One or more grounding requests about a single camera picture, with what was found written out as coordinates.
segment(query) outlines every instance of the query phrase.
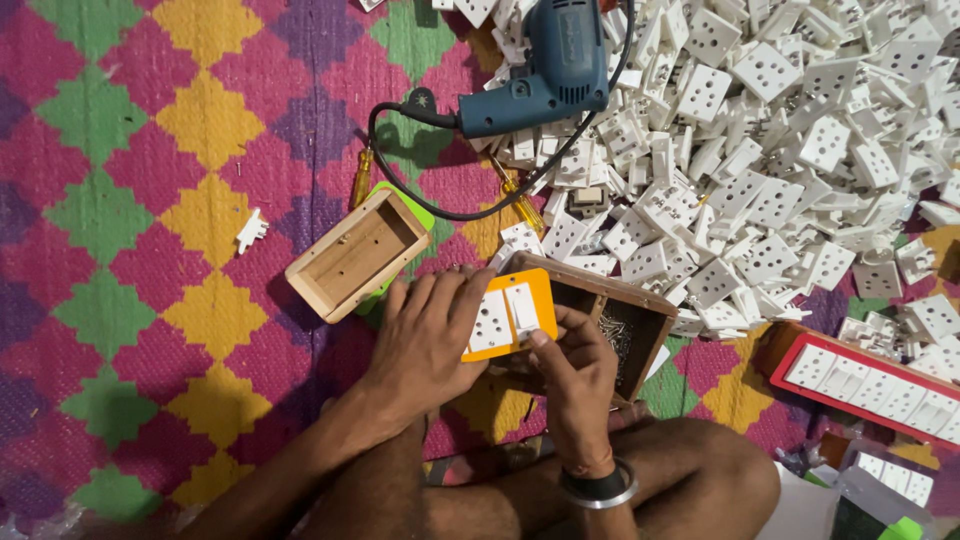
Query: screwdriver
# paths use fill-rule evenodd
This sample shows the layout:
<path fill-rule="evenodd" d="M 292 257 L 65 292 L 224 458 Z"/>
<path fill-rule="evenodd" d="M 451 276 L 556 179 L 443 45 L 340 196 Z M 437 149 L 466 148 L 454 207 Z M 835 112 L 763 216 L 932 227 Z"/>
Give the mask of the screwdriver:
<path fill-rule="evenodd" d="M 360 162 L 357 164 L 357 174 L 353 177 L 353 196 L 350 197 L 350 209 L 359 207 L 370 195 L 370 163 L 373 161 L 373 150 L 364 148 L 360 151 Z"/>
<path fill-rule="evenodd" d="M 493 164 L 493 169 L 496 170 L 497 176 L 500 177 L 500 180 L 503 181 L 503 190 L 507 193 L 513 193 L 520 189 L 519 184 L 516 183 L 516 180 L 507 176 L 507 171 L 503 170 L 503 165 L 500 164 L 500 161 L 497 161 L 489 152 L 487 157 L 490 158 L 490 163 Z M 527 222 L 527 225 L 530 226 L 535 232 L 540 233 L 545 227 L 543 223 L 543 218 L 540 217 L 540 213 L 537 209 L 534 208 L 533 202 L 530 201 L 525 193 L 520 195 L 520 198 L 514 203 L 514 209 L 516 213 L 520 214 L 520 217 L 523 218 L 523 221 Z"/>

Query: blue power drill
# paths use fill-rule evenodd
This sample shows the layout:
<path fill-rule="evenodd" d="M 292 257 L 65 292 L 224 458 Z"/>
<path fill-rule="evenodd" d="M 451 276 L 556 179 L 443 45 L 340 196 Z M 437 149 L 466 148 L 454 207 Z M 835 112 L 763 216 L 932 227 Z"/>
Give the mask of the blue power drill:
<path fill-rule="evenodd" d="M 511 70 L 510 81 L 460 96 L 464 137 L 507 134 L 607 108 L 607 55 L 596 0 L 540 0 L 523 21 L 523 34 L 531 49 L 526 64 Z"/>
<path fill-rule="evenodd" d="M 527 62 L 511 69 L 511 79 L 493 90 L 460 96 L 456 114 L 437 113 L 433 92 L 414 88 L 405 103 L 380 103 L 370 111 L 365 153 L 372 153 L 387 180 L 430 213 L 452 221 L 472 221 L 493 215 L 529 191 L 553 168 L 587 129 L 597 112 L 607 108 L 610 91 L 630 57 L 634 34 L 634 1 L 626 0 L 627 32 L 620 62 L 607 80 L 607 55 L 600 26 L 597 0 L 540 0 L 523 21 L 523 34 L 530 38 Z M 573 134 L 547 162 L 524 179 L 492 207 L 474 213 L 454 213 L 424 201 L 397 177 L 380 150 L 377 116 L 384 111 L 424 124 L 460 130 L 466 138 L 503 135 L 589 110 Z"/>

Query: colorful rug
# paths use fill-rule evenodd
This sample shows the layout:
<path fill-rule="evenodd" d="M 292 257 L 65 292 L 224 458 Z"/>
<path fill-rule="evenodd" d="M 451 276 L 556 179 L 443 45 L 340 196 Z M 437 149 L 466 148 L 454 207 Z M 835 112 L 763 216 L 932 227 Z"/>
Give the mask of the colorful rug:
<path fill-rule="evenodd" d="M 312 422 L 363 373 L 375 321 L 323 324 L 283 268 L 345 215 L 374 104 L 428 86 L 450 110 L 499 64 L 489 31 L 424 0 L 371 13 L 355 0 L 0 2 L 0 523 L 29 530 L 69 501 L 119 522 L 208 503 Z M 496 201 L 460 137 L 396 117 L 381 130 L 427 199 Z M 239 258 L 254 208 L 271 228 Z M 483 261 L 516 221 L 438 220 L 406 273 Z M 924 240 L 942 256 L 956 236 Z M 932 277 L 909 298 L 936 292 L 960 298 Z M 849 279 L 818 291 L 806 323 L 831 332 L 887 306 L 853 293 Z M 839 429 L 764 383 L 747 361 L 757 335 L 671 338 L 640 397 L 771 453 Z M 544 415 L 541 398 L 531 408 L 483 379 L 424 457 L 517 441 Z M 955 456 L 898 452 L 960 479 Z"/>

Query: drill logo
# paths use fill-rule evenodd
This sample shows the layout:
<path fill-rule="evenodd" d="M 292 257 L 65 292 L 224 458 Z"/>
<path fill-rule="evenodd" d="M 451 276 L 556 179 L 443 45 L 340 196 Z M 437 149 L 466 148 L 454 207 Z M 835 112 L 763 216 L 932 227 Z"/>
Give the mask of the drill logo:
<path fill-rule="evenodd" d="M 581 40 L 580 14 L 564 13 L 560 22 L 560 32 L 564 65 L 583 61 L 584 46 Z"/>

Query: drill body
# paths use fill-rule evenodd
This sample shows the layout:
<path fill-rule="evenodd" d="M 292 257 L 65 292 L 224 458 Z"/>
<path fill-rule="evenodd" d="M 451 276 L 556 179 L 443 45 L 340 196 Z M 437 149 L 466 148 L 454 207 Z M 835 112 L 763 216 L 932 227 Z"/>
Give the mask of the drill body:
<path fill-rule="evenodd" d="M 516 77 L 461 95 L 466 138 L 502 135 L 607 108 L 607 55 L 596 0 L 540 0 L 523 22 L 531 51 Z"/>

